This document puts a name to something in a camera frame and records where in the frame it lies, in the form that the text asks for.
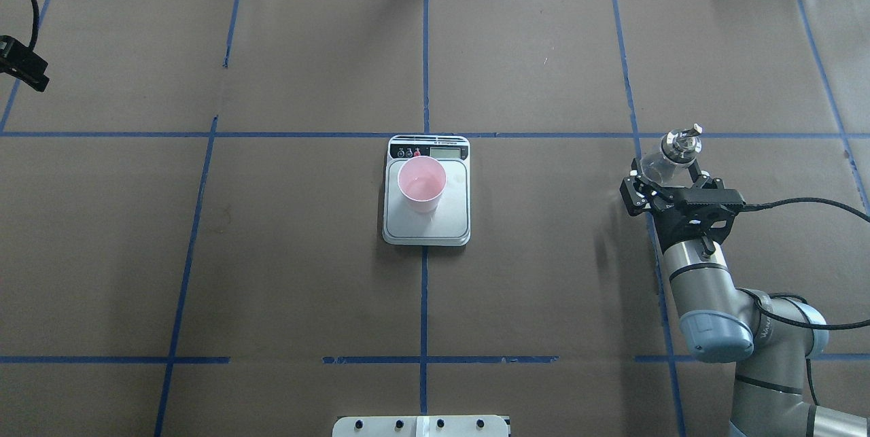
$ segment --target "black clamp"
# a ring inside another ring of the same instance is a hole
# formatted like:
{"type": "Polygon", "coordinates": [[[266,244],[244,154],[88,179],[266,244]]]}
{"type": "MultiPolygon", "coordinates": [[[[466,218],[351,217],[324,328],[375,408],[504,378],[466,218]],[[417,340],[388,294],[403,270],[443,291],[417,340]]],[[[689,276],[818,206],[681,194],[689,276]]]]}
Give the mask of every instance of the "black clamp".
{"type": "Polygon", "coordinates": [[[46,60],[10,35],[0,35],[0,73],[8,73],[43,92],[49,84],[46,60]]]}
{"type": "Polygon", "coordinates": [[[706,254],[712,255],[714,242],[725,241],[746,201],[736,189],[726,189],[722,179],[704,173],[698,161],[688,171],[691,187],[664,187],[647,179],[635,158],[631,175],[622,180],[619,193],[629,215],[652,214],[662,251],[679,242],[701,239],[706,254]]]}

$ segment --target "plastic cup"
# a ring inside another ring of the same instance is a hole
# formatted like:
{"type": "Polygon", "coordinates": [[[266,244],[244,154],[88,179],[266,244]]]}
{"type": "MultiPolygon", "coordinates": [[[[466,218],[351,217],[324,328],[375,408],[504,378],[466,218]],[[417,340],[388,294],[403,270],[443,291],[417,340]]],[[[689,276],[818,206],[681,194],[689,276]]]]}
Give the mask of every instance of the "plastic cup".
{"type": "Polygon", "coordinates": [[[429,212],[438,207],[438,199],[447,186],[444,165],[431,156],[414,156],[398,170],[398,189],[416,212],[429,212]]]}

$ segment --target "digital scale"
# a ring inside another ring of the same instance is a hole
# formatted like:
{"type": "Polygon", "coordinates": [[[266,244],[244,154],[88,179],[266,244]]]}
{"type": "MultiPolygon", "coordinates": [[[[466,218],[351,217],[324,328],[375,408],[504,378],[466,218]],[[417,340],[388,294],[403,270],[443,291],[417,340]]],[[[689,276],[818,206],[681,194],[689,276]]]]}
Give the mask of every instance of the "digital scale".
{"type": "Polygon", "coordinates": [[[389,139],[383,175],[383,239],[394,245],[461,246],[472,238],[470,146],[465,137],[397,135],[389,139]],[[398,189],[398,170],[413,156],[437,158],[447,186],[435,211],[411,210],[398,189]]]}

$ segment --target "table surface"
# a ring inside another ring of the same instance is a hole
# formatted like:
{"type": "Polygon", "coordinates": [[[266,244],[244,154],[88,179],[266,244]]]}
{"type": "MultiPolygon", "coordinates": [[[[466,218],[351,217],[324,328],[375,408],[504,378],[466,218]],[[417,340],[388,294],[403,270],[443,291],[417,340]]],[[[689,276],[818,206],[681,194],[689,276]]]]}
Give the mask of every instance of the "table surface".
{"type": "MultiPolygon", "coordinates": [[[[699,122],[749,201],[867,208],[861,0],[40,1],[48,89],[0,78],[0,434],[724,436],[733,366],[686,355],[631,158],[699,122]],[[472,142],[466,247],[383,242],[398,133],[472,142]]],[[[792,205],[724,246],[847,322],[868,241],[792,205]]],[[[832,335],[823,405],[870,415],[868,347],[832,335]]]]}

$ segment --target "blue tape line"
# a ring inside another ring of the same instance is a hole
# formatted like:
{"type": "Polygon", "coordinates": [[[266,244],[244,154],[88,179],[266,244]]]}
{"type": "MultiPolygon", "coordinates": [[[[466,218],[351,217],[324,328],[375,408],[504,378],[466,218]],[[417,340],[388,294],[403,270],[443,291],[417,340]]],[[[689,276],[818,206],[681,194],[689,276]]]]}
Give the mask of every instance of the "blue tape line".
{"type": "MultiPolygon", "coordinates": [[[[43,9],[39,12],[39,28],[43,27],[43,21],[46,19],[46,12],[51,3],[52,0],[43,1],[43,9]]],[[[12,92],[9,93],[9,99],[6,101],[6,108],[3,110],[3,118],[0,118],[0,133],[6,129],[6,122],[9,121],[9,115],[12,114],[12,105],[15,103],[15,96],[18,95],[18,85],[20,84],[21,81],[18,79],[16,79],[15,84],[12,84],[12,92]]]]}
{"type": "Polygon", "coordinates": [[[870,360],[870,353],[823,353],[813,360],[870,360]]]}
{"type": "Polygon", "coordinates": [[[187,258],[184,260],[184,273],[181,278],[181,291],[178,294],[178,307],[175,312],[175,323],[172,326],[172,340],[169,348],[169,361],[166,364],[166,373],[164,375],[164,385],[160,395],[160,406],[158,409],[158,418],[154,427],[154,436],[159,437],[162,433],[162,422],[166,413],[166,402],[169,399],[170,383],[172,381],[172,366],[174,365],[175,354],[178,348],[178,334],[181,332],[181,319],[184,314],[184,301],[187,298],[187,286],[190,282],[190,268],[193,266],[193,250],[196,246],[196,236],[199,233],[199,217],[203,210],[203,196],[205,195],[205,183],[209,176],[209,167],[211,166],[211,152],[215,145],[215,132],[218,129],[218,117],[215,116],[211,121],[211,132],[209,133],[209,145],[205,149],[205,161],[203,162],[203,173],[199,179],[199,192],[196,193],[196,208],[193,211],[193,226],[190,227],[190,241],[187,244],[187,258]]]}
{"type": "Polygon", "coordinates": [[[425,362],[420,362],[420,415],[429,413],[429,396],[426,389],[426,381],[429,379],[429,368],[425,362]]]}
{"type": "Polygon", "coordinates": [[[9,99],[6,100],[6,109],[3,111],[3,118],[0,119],[0,131],[3,131],[6,127],[6,121],[9,120],[9,115],[12,113],[12,105],[15,103],[15,96],[18,95],[19,85],[21,85],[21,81],[16,78],[15,83],[12,84],[12,91],[9,93],[9,99]]]}
{"type": "Polygon", "coordinates": [[[442,136],[454,134],[467,139],[633,139],[633,133],[436,133],[442,136]]]}
{"type": "MultiPolygon", "coordinates": [[[[661,364],[669,362],[673,359],[675,362],[700,362],[690,355],[675,355],[670,357],[667,355],[639,355],[634,357],[634,362],[641,364],[661,364]]],[[[870,360],[870,353],[823,353],[815,360],[870,360]]]]}
{"type": "MultiPolygon", "coordinates": [[[[662,137],[667,133],[656,134],[662,137]]],[[[837,133],[704,133],[705,139],[839,139],[837,133]]]]}
{"type": "Polygon", "coordinates": [[[667,351],[667,369],[671,374],[671,394],[674,396],[674,412],[677,413],[677,430],[680,437],[686,437],[686,419],[683,416],[683,399],[680,397],[680,381],[677,375],[677,356],[674,355],[674,340],[671,338],[671,321],[667,316],[667,302],[665,300],[665,283],[661,275],[661,261],[659,261],[659,252],[656,250],[656,235],[655,227],[653,226],[653,218],[646,215],[646,232],[649,234],[650,242],[652,242],[653,252],[655,253],[655,277],[659,284],[659,314],[661,314],[661,325],[665,335],[665,350],[667,351]]]}
{"type": "Polygon", "coordinates": [[[429,134],[429,0],[423,0],[423,133],[429,134]]]}
{"type": "MultiPolygon", "coordinates": [[[[6,355],[0,364],[166,364],[167,357],[91,355],[6,355]]],[[[229,364],[229,357],[178,357],[176,364],[229,364]]]]}
{"type": "Polygon", "coordinates": [[[220,139],[391,139],[416,133],[319,133],[318,131],[221,131],[220,139]]]}
{"type": "Polygon", "coordinates": [[[846,147],[846,153],[849,154],[849,167],[852,167],[852,177],[855,179],[855,186],[858,187],[858,194],[861,196],[861,203],[864,205],[864,211],[870,211],[870,201],[867,200],[867,190],[864,189],[864,182],[861,180],[861,174],[858,172],[858,165],[855,164],[855,155],[852,153],[852,146],[849,145],[849,140],[846,137],[846,128],[843,126],[843,119],[839,115],[837,101],[833,98],[831,84],[827,79],[827,72],[824,71],[824,65],[821,62],[821,57],[818,55],[815,37],[813,37],[813,29],[810,28],[809,19],[807,19],[807,10],[804,8],[804,0],[798,1],[798,10],[801,12],[801,21],[804,23],[804,31],[807,31],[807,40],[810,43],[810,49],[813,50],[813,59],[815,60],[818,74],[821,76],[821,83],[824,85],[824,93],[827,95],[827,100],[831,104],[833,111],[833,119],[837,122],[837,130],[839,131],[840,139],[843,140],[843,146],[846,147]]]}
{"type": "Polygon", "coordinates": [[[552,364],[557,355],[432,356],[430,364],[552,364]]]}
{"type": "Polygon", "coordinates": [[[433,355],[323,357],[324,364],[552,364],[557,355],[433,355]]]}
{"type": "Polygon", "coordinates": [[[634,357],[634,362],[641,364],[661,364],[674,362],[698,362],[689,355],[639,355],[634,357]]]}
{"type": "Polygon", "coordinates": [[[428,374],[426,359],[429,357],[429,247],[420,248],[420,415],[428,408],[428,374]]]}
{"type": "Polygon", "coordinates": [[[631,117],[631,136],[634,137],[634,154],[640,159],[640,130],[638,129],[638,117],[634,111],[634,93],[631,91],[631,80],[628,78],[628,56],[625,53],[625,38],[622,34],[622,18],[619,16],[619,0],[613,1],[613,20],[616,23],[616,37],[619,41],[619,58],[622,61],[622,79],[625,83],[625,98],[628,100],[628,110],[631,117]]]}
{"type": "MultiPolygon", "coordinates": [[[[631,132],[634,138],[634,153],[640,160],[640,129],[638,127],[638,117],[634,111],[634,95],[631,92],[631,81],[628,78],[628,56],[625,53],[625,38],[622,34],[622,19],[619,16],[619,0],[613,1],[613,19],[616,22],[616,35],[619,40],[619,56],[622,58],[622,76],[625,80],[625,98],[628,100],[628,109],[630,109],[631,132]]],[[[677,430],[680,437],[686,437],[686,421],[683,417],[683,400],[680,397],[680,382],[677,378],[677,365],[674,362],[674,342],[671,340],[671,325],[667,316],[667,304],[665,301],[665,285],[662,282],[661,265],[659,264],[659,252],[655,251],[656,236],[653,228],[653,221],[647,215],[646,230],[650,237],[650,242],[653,245],[655,253],[655,275],[659,283],[659,313],[661,314],[662,331],[665,335],[665,348],[668,355],[668,371],[671,375],[671,394],[674,397],[674,412],[677,417],[677,430]]]]}
{"type": "Polygon", "coordinates": [[[410,356],[370,356],[370,357],[323,357],[324,364],[419,364],[420,357],[410,356]]]}
{"type": "Polygon", "coordinates": [[[224,68],[230,67],[230,51],[232,50],[232,37],[236,34],[236,16],[239,15],[239,0],[232,3],[232,16],[230,17],[230,30],[226,35],[226,55],[224,55],[224,68]]]}
{"type": "Polygon", "coordinates": [[[3,131],[0,137],[107,137],[118,139],[205,139],[209,133],[202,131],[3,131]]]}

